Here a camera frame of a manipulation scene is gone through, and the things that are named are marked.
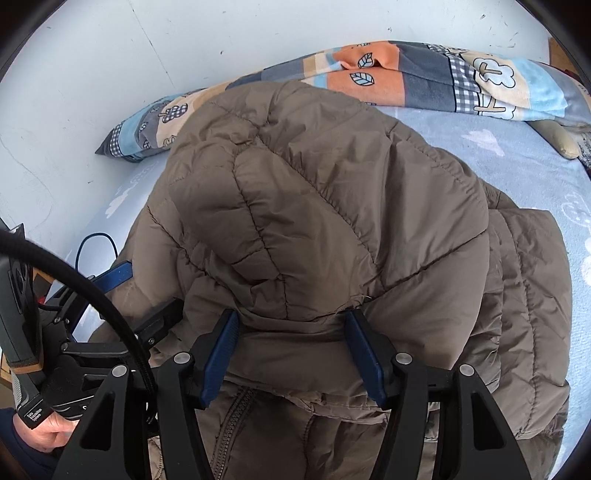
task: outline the black gripper frame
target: black gripper frame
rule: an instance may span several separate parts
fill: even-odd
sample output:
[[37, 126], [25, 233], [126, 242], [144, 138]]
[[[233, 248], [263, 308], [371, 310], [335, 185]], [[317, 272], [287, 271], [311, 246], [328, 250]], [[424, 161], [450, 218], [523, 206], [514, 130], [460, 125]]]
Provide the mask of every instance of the black gripper frame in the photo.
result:
[[149, 480], [148, 438], [160, 435], [168, 480], [213, 480], [195, 409], [217, 397], [238, 341], [239, 320], [225, 310], [189, 352], [154, 368], [158, 419], [147, 425], [146, 391], [129, 365], [112, 368], [72, 434], [53, 480]]
[[370, 480], [417, 478], [428, 402], [441, 405], [433, 480], [531, 479], [505, 417], [470, 365], [427, 367], [398, 352], [361, 310], [345, 316], [345, 338], [368, 395], [391, 411]]

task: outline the orange patch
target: orange patch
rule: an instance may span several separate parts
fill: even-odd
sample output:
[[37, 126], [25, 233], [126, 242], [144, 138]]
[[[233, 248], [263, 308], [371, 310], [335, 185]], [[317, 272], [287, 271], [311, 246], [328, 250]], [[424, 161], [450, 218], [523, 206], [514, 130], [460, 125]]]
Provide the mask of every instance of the orange patch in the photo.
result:
[[379, 67], [331, 72], [326, 77], [330, 90], [346, 93], [362, 102], [404, 106], [404, 81], [401, 72]]
[[339, 50], [332, 56], [347, 70], [356, 70], [364, 66], [381, 66], [388, 70], [398, 70], [400, 49], [387, 41], [379, 41]]

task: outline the brown puffer jacket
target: brown puffer jacket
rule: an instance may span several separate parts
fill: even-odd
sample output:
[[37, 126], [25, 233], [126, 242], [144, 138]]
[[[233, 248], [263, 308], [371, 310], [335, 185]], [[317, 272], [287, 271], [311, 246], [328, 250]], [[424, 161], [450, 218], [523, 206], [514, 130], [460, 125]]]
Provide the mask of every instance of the brown puffer jacket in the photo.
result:
[[[134, 278], [112, 300], [131, 323], [185, 301], [152, 360], [240, 313], [222, 392], [198, 415], [216, 480], [369, 478], [386, 414], [343, 339], [352, 306], [399, 351], [472, 364], [533, 477], [550, 471], [569, 395], [558, 226], [375, 108], [300, 82], [213, 98], [176, 139], [120, 260]], [[436, 406], [430, 416], [425, 479]]]

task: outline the dark sleeve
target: dark sleeve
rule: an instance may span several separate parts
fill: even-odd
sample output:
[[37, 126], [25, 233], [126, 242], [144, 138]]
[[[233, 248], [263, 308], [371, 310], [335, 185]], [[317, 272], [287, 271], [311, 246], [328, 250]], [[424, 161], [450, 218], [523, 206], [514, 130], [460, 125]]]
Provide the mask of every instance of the dark sleeve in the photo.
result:
[[15, 480], [51, 480], [57, 458], [38, 452], [20, 439], [12, 423], [14, 414], [13, 408], [0, 410], [0, 469], [13, 472]]

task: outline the hand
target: hand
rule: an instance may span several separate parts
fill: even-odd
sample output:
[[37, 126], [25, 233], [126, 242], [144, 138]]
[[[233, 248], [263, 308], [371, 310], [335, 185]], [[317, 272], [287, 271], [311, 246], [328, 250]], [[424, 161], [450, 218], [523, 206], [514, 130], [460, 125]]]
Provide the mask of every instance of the hand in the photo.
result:
[[43, 453], [51, 453], [53, 449], [63, 447], [78, 425], [77, 420], [66, 420], [55, 412], [33, 430], [27, 427], [17, 414], [12, 418], [12, 423], [23, 442]]

